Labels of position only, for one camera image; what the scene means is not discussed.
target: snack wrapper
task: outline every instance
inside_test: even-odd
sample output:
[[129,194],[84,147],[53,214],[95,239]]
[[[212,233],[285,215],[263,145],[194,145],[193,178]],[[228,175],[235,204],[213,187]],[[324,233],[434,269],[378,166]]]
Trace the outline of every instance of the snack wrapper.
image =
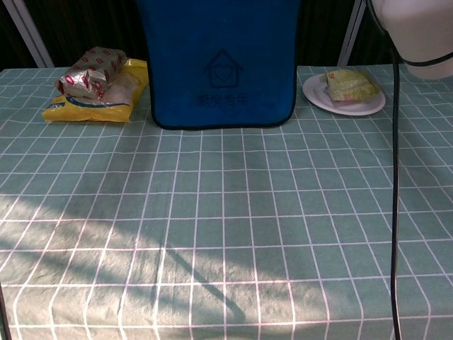
[[148,83],[147,62],[128,59],[102,101],[58,96],[42,116],[47,122],[91,120],[126,123]]
[[351,69],[329,72],[324,81],[332,101],[363,101],[381,91],[366,74]]
[[101,99],[126,62],[121,50],[95,47],[55,82],[65,96]]

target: silver foil packet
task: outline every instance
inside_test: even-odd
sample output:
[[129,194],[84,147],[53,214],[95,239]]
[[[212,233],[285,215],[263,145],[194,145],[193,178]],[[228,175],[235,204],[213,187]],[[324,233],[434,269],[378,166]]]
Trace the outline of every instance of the silver foil packet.
[[123,51],[94,47],[54,85],[64,96],[101,100],[125,63]]

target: blue felt bag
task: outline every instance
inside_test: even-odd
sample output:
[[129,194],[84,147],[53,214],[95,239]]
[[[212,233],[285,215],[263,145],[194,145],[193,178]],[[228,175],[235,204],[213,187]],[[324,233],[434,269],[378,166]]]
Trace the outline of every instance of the blue felt bag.
[[269,127],[296,97],[301,0],[136,0],[166,129]]

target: table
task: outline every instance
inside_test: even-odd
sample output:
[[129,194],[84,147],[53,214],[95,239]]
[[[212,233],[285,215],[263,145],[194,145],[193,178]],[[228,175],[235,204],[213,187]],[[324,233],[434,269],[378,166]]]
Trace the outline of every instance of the table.
[[[14,339],[390,339],[387,104],[272,129],[44,123],[63,69],[0,73],[0,279]],[[401,84],[405,339],[453,333],[453,81]]]

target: black cable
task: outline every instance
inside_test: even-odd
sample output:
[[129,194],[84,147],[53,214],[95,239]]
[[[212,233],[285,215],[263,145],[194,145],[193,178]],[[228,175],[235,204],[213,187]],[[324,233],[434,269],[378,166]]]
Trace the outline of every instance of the black cable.
[[391,313],[394,323],[395,339],[401,340],[401,326],[399,321],[398,311],[398,294],[396,292],[396,276],[398,274],[398,214],[399,214],[399,145],[398,145],[398,120],[399,120],[399,63],[397,60],[398,51],[396,50],[393,41],[389,34],[382,27],[376,12],[374,11],[371,0],[365,0],[371,17],[376,23],[379,31],[385,35],[385,38],[390,44],[391,63],[394,71],[394,107],[393,107],[393,126],[392,126],[392,141],[393,141],[393,168],[394,168],[394,184],[393,184],[393,202],[391,211],[391,269],[390,269],[390,298],[391,298]]

